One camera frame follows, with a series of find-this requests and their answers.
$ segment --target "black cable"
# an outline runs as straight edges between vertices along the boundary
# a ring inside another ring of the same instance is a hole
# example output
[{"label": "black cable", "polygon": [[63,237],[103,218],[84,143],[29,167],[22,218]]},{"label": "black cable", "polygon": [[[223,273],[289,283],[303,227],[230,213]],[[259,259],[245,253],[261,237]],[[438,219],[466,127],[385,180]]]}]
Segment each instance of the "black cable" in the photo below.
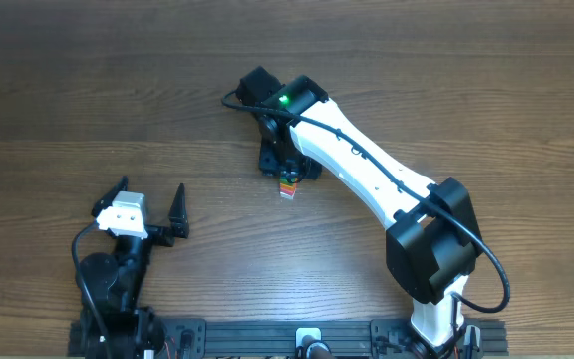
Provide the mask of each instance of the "black cable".
[{"label": "black cable", "polygon": [[81,284],[81,292],[84,294],[84,298],[88,302],[88,306],[90,307],[90,311],[92,315],[95,317],[97,321],[97,326],[99,326],[99,331],[101,335],[104,337],[104,346],[106,347],[106,358],[112,359],[112,353],[110,351],[110,344],[108,341],[110,340],[110,335],[108,334],[108,328],[106,324],[104,324],[104,320],[99,314],[99,310],[97,310],[97,306],[95,305],[94,300],[92,299],[92,295],[90,294],[90,290],[88,290],[88,285],[86,285],[86,280],[81,272],[81,264],[79,263],[79,254],[78,254],[78,246],[79,240],[83,238],[86,234],[90,233],[91,230],[96,229],[97,224],[92,222],[88,224],[85,228],[83,228],[79,234],[75,236],[75,239],[72,241],[72,260],[75,262],[75,273],[77,277],[79,277],[79,283]]},{"label": "black cable", "polygon": [[482,306],[479,306],[475,303],[472,303],[457,293],[453,293],[452,295],[454,297],[456,297],[460,302],[462,302],[462,304],[468,306],[469,308],[471,308],[473,310],[481,312],[481,313],[498,313],[498,312],[502,311],[506,307],[506,305],[508,305],[508,301],[510,300],[510,283],[508,282],[508,277],[506,276],[506,272],[504,271],[502,264],[499,262],[499,260],[495,256],[495,254],[493,254],[493,252],[490,250],[490,248],[486,244],[484,244],[484,242],[480,238],[478,238],[477,235],[475,235],[475,233],[473,233],[468,228],[466,228],[466,226],[464,226],[464,224],[462,224],[459,220],[457,220],[455,217],[450,215],[444,209],[440,208],[438,205],[433,204],[430,200],[424,198],[423,196],[415,193],[410,188],[408,188],[401,180],[397,179],[394,175],[392,175],[389,172],[389,170],[387,170],[380,162],[378,162],[378,160],[376,160],[376,158],[374,158],[373,155],[371,155],[362,146],[360,146],[360,144],[358,144],[354,139],[352,139],[348,135],[345,135],[340,129],[335,129],[335,128],[327,125],[327,124],[323,124],[323,123],[316,121],[314,119],[310,119],[310,118],[302,116],[302,115],[292,114],[292,113],[289,113],[286,111],[274,110],[274,109],[268,109],[268,108],[260,108],[260,107],[255,107],[255,106],[238,105],[238,104],[232,104],[232,103],[227,102],[227,98],[229,98],[235,92],[236,91],[234,90],[234,91],[227,93],[227,95],[223,96],[223,98],[221,99],[221,103],[223,104],[223,106],[228,107],[230,109],[245,111],[245,112],[249,112],[249,113],[274,115],[274,116],[280,116],[280,117],[288,118],[288,119],[291,119],[291,121],[288,123],[288,126],[296,126],[297,122],[302,121],[302,122],[317,126],[321,129],[324,129],[324,130],[327,130],[327,131],[333,133],[334,135],[336,135],[337,138],[339,138],[339,139],[342,138],[343,140],[345,140],[349,144],[351,144],[353,146],[353,148],[356,151],[358,151],[358,153],[362,153],[363,157],[365,159],[368,159],[369,161],[371,161],[372,164],[374,164],[374,166],[376,166],[376,168],[378,168],[378,170],[380,170],[393,184],[395,184],[398,187],[398,189],[403,190],[411,198],[417,200],[419,203],[421,203],[424,207],[429,209],[435,215],[440,216],[441,218],[445,219],[450,224],[452,224],[453,226],[455,226],[456,228],[458,228],[459,230],[464,232],[464,234],[466,234],[473,241],[473,243],[479,249],[481,249],[481,251],[484,254],[486,254],[486,256],[488,257],[490,262],[493,264],[493,266],[497,270],[497,274],[499,274],[499,278],[502,282],[502,287],[504,290],[504,296],[502,298],[502,301],[499,303],[499,305],[497,305],[496,307],[493,307],[493,308],[487,308],[487,307],[482,307]]}]

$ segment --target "black metal base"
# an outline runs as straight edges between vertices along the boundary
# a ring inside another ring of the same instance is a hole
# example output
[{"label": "black metal base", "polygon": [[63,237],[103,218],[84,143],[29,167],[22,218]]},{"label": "black metal base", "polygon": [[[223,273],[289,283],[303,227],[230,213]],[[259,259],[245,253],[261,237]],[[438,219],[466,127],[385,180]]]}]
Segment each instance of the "black metal base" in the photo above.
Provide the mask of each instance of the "black metal base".
[{"label": "black metal base", "polygon": [[[178,359],[214,357],[294,357],[298,328],[320,328],[323,340],[337,358],[372,357],[374,359],[417,358],[411,350],[418,341],[409,320],[377,319],[372,321],[246,321],[206,322],[202,319],[162,319],[169,343],[170,357],[174,350]],[[475,355],[508,355],[504,322],[466,319],[465,325],[481,329],[481,351]],[[463,337],[458,347],[464,348]],[[167,358],[166,349],[156,358]]]}]

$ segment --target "wooden table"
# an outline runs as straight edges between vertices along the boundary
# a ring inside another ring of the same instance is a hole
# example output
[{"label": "wooden table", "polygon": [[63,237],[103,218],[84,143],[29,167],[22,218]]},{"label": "wooden table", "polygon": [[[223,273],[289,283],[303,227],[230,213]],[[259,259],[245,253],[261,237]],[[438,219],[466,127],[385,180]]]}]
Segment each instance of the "wooden table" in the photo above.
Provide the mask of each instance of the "wooden table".
[{"label": "wooden table", "polygon": [[[574,1],[0,0],[0,354],[66,352],[70,242],[121,175],[191,237],[142,304],[208,320],[408,317],[384,233],[324,172],[280,199],[251,116],[219,98],[307,74],[367,136],[471,192],[511,279],[513,354],[574,353]],[[86,238],[82,256],[111,250]],[[499,300],[482,258],[466,289]]]}]

